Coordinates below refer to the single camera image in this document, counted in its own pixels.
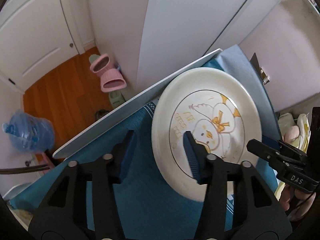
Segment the right hand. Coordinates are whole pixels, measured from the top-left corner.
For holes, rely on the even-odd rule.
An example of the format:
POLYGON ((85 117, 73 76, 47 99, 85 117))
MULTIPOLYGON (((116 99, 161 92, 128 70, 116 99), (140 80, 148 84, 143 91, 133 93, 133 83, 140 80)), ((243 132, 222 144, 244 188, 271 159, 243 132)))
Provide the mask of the right hand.
POLYGON ((307 214, 315 198, 316 193, 307 194, 286 184, 281 192, 279 203, 284 211, 288 211, 290 208, 293 208, 289 213, 289 220, 297 221, 307 214))

